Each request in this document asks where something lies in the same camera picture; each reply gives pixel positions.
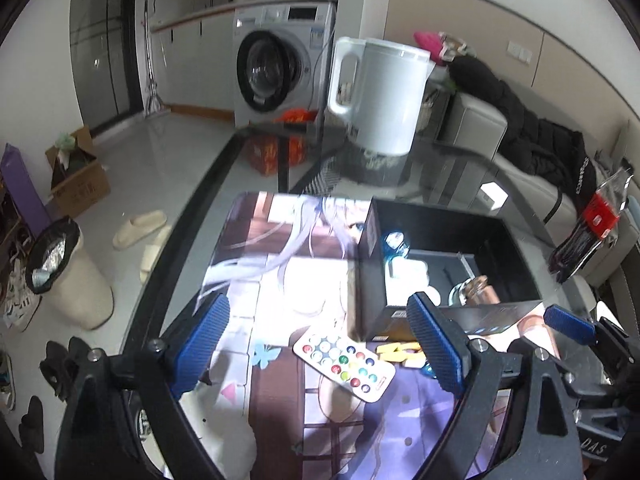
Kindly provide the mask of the brown handle screwdriver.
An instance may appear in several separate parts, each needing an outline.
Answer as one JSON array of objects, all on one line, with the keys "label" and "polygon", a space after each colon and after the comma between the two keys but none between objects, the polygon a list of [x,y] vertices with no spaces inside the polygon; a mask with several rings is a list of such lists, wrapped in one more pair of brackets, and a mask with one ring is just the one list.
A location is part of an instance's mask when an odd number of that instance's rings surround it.
[{"label": "brown handle screwdriver", "polygon": [[488,277],[486,275],[476,275],[464,255],[457,254],[457,258],[468,277],[450,290],[448,297],[450,307],[498,304],[500,298],[495,289],[488,283]]}]

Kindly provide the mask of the white remote coloured buttons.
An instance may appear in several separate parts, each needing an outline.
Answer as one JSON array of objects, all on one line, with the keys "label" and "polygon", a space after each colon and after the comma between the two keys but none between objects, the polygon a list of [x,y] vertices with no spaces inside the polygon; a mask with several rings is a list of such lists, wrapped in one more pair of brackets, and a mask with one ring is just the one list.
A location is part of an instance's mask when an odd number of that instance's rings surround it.
[{"label": "white remote coloured buttons", "polygon": [[326,326],[309,327],[293,344],[293,353],[321,376],[366,403],[381,400],[396,375],[361,342]]}]

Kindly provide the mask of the blue tape dispenser with label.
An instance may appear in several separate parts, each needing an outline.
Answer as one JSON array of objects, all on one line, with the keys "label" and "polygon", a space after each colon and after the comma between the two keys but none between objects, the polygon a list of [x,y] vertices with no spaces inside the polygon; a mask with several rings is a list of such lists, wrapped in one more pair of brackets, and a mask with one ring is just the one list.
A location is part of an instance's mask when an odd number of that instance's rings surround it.
[{"label": "blue tape dispenser with label", "polygon": [[392,231],[382,237],[382,252],[385,261],[393,258],[406,258],[410,252],[410,245],[403,232]]}]

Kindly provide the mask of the blue round tape dispenser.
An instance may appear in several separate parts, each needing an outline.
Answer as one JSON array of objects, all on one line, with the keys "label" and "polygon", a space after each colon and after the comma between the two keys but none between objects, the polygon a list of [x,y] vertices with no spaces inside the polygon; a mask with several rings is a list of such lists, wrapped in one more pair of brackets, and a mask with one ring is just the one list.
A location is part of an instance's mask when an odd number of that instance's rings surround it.
[{"label": "blue round tape dispenser", "polygon": [[434,370],[432,369],[430,364],[426,364],[423,368],[422,368],[422,373],[427,376],[427,377],[431,377],[431,378],[435,378],[436,374],[434,372]]}]

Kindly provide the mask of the yellow plastic tool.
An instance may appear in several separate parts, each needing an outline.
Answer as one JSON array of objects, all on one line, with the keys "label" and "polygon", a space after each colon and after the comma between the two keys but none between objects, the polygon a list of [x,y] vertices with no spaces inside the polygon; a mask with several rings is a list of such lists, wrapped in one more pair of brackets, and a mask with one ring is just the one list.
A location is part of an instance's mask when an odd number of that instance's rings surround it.
[{"label": "yellow plastic tool", "polygon": [[381,361],[399,364],[408,368],[421,368],[426,364],[426,356],[416,341],[380,344],[375,353]]}]

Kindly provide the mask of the cola bottle red label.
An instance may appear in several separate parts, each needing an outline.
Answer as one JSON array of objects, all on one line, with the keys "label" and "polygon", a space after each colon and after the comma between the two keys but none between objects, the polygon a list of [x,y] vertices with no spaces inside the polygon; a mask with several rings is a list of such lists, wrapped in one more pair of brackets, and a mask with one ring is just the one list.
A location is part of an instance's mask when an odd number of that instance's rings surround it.
[{"label": "cola bottle red label", "polygon": [[551,253],[549,272],[559,284],[576,274],[617,226],[628,202],[633,176],[634,166],[623,157],[620,168],[593,193],[573,231]]}]

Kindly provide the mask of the white green tube in box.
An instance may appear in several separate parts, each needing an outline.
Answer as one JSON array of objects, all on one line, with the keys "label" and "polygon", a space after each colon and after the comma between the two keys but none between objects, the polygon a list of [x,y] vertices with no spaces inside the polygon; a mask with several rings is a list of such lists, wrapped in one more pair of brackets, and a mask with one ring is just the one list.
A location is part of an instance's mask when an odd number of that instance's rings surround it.
[{"label": "white green tube in box", "polygon": [[424,292],[435,306],[442,297],[431,284],[428,265],[422,260],[394,257],[385,263],[385,293],[390,306],[407,304],[408,298],[416,292]]}]

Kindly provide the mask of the beige slipper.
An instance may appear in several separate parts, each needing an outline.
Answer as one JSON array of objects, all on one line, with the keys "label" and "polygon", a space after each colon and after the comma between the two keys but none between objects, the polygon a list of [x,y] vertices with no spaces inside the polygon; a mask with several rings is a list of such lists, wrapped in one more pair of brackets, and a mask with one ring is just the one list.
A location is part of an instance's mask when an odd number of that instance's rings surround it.
[{"label": "beige slipper", "polygon": [[112,239],[112,245],[116,250],[125,250],[158,231],[166,222],[166,214],[161,210],[137,214],[120,226]]},{"label": "beige slipper", "polygon": [[153,270],[160,253],[164,249],[171,231],[172,226],[166,224],[166,226],[163,226],[157,232],[156,237],[152,239],[152,242],[145,246],[139,271],[139,278],[142,284],[148,280],[149,274]]}]

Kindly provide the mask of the black cardboard box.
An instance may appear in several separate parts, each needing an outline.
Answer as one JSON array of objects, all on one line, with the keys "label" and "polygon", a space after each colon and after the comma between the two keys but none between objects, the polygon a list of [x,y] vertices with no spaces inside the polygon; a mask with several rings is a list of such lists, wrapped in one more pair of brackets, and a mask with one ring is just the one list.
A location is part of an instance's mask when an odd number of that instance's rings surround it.
[{"label": "black cardboard box", "polygon": [[[412,337],[406,306],[390,306],[385,293],[382,237],[400,231],[407,237],[406,258],[428,265],[431,284],[442,300],[436,306],[470,335],[502,333],[541,302],[533,274],[506,224],[496,218],[454,209],[371,200],[358,243],[357,330],[364,341],[408,341]],[[476,275],[486,275],[498,304],[450,307],[450,290],[468,276],[462,254]]]}]

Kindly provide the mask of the white trash bin black bag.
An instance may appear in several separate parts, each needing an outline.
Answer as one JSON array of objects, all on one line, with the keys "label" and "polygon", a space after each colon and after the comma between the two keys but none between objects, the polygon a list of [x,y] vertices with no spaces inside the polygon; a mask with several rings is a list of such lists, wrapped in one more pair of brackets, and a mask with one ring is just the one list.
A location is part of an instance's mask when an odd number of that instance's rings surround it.
[{"label": "white trash bin black bag", "polygon": [[110,284],[86,252],[78,223],[64,217],[36,239],[26,263],[27,287],[67,322],[95,330],[114,313]]}]

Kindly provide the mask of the anime printed desk mat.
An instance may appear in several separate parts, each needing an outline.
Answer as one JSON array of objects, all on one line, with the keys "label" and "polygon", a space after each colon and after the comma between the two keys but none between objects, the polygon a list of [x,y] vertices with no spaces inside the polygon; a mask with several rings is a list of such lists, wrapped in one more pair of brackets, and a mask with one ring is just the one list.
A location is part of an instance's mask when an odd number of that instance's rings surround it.
[{"label": "anime printed desk mat", "polygon": [[424,292],[473,337],[547,350],[506,224],[442,207],[267,192],[234,202],[204,292],[230,318],[181,398],[228,479],[410,479],[456,401],[406,318]]}]

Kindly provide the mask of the white power adapter cube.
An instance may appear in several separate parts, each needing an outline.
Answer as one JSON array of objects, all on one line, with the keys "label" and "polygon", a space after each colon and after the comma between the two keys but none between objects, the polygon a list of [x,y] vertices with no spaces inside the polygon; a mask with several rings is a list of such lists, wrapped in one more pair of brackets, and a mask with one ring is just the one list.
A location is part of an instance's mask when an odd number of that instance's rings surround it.
[{"label": "white power adapter cube", "polygon": [[478,197],[491,210],[501,209],[509,198],[509,194],[497,182],[485,182],[480,186]]}]

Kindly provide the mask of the black jacket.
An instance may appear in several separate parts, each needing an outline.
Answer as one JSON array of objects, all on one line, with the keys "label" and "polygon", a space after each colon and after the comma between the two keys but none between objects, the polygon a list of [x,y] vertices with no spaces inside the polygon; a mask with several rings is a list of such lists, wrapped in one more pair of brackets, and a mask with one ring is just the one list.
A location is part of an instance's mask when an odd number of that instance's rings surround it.
[{"label": "black jacket", "polygon": [[596,192],[597,176],[582,133],[538,117],[478,58],[457,56],[448,72],[459,90],[495,107],[506,118],[500,155],[558,188],[577,212],[583,212]]}]

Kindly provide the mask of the brown cardboard box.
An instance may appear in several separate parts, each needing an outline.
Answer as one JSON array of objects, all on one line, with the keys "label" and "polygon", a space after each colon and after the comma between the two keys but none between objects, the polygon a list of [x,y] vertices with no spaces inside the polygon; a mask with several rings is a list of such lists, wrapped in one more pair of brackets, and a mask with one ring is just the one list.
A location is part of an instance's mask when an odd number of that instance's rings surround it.
[{"label": "brown cardboard box", "polygon": [[51,195],[63,216],[77,218],[111,193],[87,126],[61,134],[46,157],[52,170]]}]

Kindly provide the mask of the purple yoga mat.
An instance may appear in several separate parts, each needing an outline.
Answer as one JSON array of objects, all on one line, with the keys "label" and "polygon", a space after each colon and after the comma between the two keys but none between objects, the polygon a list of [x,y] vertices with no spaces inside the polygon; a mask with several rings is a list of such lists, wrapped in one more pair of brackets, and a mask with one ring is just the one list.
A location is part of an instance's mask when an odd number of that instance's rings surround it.
[{"label": "purple yoga mat", "polygon": [[37,238],[50,226],[51,219],[32,184],[20,150],[9,143],[2,155],[1,174],[17,211]]}]

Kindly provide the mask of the red box under table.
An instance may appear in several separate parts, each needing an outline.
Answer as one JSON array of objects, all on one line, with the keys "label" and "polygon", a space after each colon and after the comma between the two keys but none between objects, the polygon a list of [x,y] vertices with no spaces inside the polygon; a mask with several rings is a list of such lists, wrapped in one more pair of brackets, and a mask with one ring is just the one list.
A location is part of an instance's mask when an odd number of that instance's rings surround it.
[{"label": "red box under table", "polygon": [[[306,131],[317,119],[318,110],[305,110],[304,108],[291,108],[281,113],[272,122],[302,126]],[[245,148],[245,157],[250,166],[258,174],[269,177],[278,172],[279,140],[272,134],[261,134],[257,138],[250,139]],[[301,136],[293,136],[288,140],[288,164],[291,167],[300,165],[306,159],[306,141]]]}]

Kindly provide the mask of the white electric kettle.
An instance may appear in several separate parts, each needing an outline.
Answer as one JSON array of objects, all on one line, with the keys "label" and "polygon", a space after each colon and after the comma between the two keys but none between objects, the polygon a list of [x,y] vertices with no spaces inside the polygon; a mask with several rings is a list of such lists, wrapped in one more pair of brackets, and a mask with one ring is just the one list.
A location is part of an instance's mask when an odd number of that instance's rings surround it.
[{"label": "white electric kettle", "polygon": [[[342,65],[354,58],[352,93],[337,101]],[[376,154],[404,156],[412,145],[426,82],[435,68],[430,52],[382,39],[335,41],[326,107],[349,128],[352,144]]]}]

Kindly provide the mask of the pink cloth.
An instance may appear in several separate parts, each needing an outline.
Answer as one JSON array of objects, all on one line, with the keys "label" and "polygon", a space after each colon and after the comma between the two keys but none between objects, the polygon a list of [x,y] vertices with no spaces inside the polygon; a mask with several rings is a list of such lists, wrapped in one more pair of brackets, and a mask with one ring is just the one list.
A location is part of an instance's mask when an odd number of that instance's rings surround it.
[{"label": "pink cloth", "polygon": [[415,32],[416,45],[430,54],[431,60],[440,66],[451,63],[457,56],[467,55],[468,44],[446,32]]}]

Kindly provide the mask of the white washing machine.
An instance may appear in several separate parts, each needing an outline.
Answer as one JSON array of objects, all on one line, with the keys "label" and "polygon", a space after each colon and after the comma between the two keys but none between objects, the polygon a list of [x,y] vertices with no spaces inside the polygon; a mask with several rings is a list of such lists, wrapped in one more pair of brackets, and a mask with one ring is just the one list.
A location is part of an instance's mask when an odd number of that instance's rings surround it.
[{"label": "white washing machine", "polygon": [[323,114],[335,12],[333,1],[268,3],[235,10],[235,125],[270,122],[289,110]]}]

